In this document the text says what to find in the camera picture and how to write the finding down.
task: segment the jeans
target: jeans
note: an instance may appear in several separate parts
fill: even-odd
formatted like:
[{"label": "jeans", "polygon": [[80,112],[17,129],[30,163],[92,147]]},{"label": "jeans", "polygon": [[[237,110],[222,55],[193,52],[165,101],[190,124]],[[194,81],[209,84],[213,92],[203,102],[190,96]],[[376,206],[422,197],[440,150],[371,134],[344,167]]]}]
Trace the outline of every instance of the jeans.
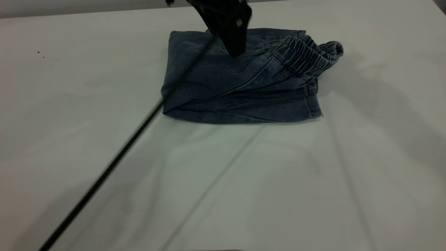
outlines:
[{"label": "jeans", "polygon": [[[211,33],[170,34],[163,97]],[[343,55],[342,45],[317,46],[302,30],[249,29],[246,52],[233,59],[221,40],[165,100],[167,116],[200,123],[297,122],[321,116],[317,77]]]}]

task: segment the white tabletop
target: white tabletop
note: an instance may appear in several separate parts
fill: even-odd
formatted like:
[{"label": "white tabletop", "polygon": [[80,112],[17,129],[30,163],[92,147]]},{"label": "white tabletop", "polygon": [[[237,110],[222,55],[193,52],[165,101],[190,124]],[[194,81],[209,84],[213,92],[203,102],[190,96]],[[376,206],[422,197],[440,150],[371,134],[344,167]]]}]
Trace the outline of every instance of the white tabletop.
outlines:
[{"label": "white tabletop", "polygon": [[[345,55],[323,118],[159,116],[53,250],[446,250],[446,16],[430,0],[251,4]],[[0,250],[36,250],[160,97],[191,8],[0,20]]]}]

